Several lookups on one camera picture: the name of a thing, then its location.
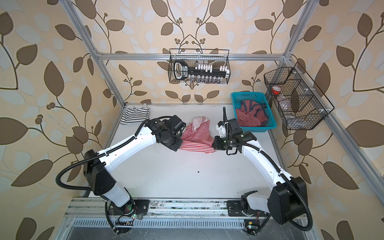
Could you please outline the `red white striped tank top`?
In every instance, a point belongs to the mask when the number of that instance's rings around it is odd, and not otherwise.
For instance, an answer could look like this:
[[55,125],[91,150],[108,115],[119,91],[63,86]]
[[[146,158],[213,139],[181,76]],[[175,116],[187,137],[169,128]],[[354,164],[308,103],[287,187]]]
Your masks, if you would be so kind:
[[207,117],[196,117],[182,134],[183,143],[180,150],[211,154],[216,150],[212,147],[214,138],[210,134],[210,120]]

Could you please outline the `black white striped tank top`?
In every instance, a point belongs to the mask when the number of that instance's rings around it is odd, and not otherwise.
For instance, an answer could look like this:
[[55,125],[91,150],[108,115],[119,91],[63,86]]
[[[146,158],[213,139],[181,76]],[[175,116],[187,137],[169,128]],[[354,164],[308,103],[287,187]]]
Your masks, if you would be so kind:
[[148,120],[150,117],[150,108],[147,104],[143,104],[141,107],[125,107],[123,115],[120,120],[121,125],[128,125],[132,123],[141,123],[144,120]]

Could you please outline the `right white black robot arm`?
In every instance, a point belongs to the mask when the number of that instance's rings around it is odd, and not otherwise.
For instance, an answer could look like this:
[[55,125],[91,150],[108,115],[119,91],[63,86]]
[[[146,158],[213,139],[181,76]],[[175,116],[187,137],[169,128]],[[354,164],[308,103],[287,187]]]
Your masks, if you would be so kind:
[[250,191],[241,196],[241,211],[246,216],[257,211],[269,214],[277,223],[293,224],[302,231],[309,231],[313,225],[307,196],[307,187],[300,177],[294,178],[280,167],[262,148],[257,137],[243,132],[236,119],[218,122],[219,135],[214,138],[212,147],[219,151],[234,150],[248,158],[266,180],[268,196]]

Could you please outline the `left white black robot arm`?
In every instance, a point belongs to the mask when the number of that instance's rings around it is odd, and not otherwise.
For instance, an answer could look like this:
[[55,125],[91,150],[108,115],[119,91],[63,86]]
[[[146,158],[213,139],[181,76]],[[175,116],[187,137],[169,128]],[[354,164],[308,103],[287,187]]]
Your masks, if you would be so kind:
[[143,121],[136,132],[119,143],[99,152],[89,151],[95,160],[85,163],[84,175],[91,191],[117,207],[124,215],[137,210],[135,201],[128,190],[118,184],[112,176],[124,161],[155,143],[162,144],[172,151],[177,151],[183,140],[186,128],[178,116],[163,116]]

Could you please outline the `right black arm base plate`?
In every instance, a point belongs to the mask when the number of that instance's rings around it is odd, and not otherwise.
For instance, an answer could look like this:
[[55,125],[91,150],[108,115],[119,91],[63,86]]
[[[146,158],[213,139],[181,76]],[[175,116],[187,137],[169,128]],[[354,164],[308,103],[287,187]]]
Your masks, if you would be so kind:
[[246,207],[241,200],[230,200],[226,203],[228,215],[230,217],[267,217],[268,213],[259,211],[259,210],[251,210]]

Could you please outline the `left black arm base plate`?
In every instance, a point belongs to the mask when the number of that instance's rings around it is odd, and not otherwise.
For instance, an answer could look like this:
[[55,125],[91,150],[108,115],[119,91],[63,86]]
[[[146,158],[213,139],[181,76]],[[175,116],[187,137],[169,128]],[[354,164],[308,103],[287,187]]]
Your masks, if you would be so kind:
[[145,215],[149,210],[150,200],[147,199],[131,199],[122,207],[117,207],[114,203],[110,203],[107,207],[108,213],[113,216],[121,215]]

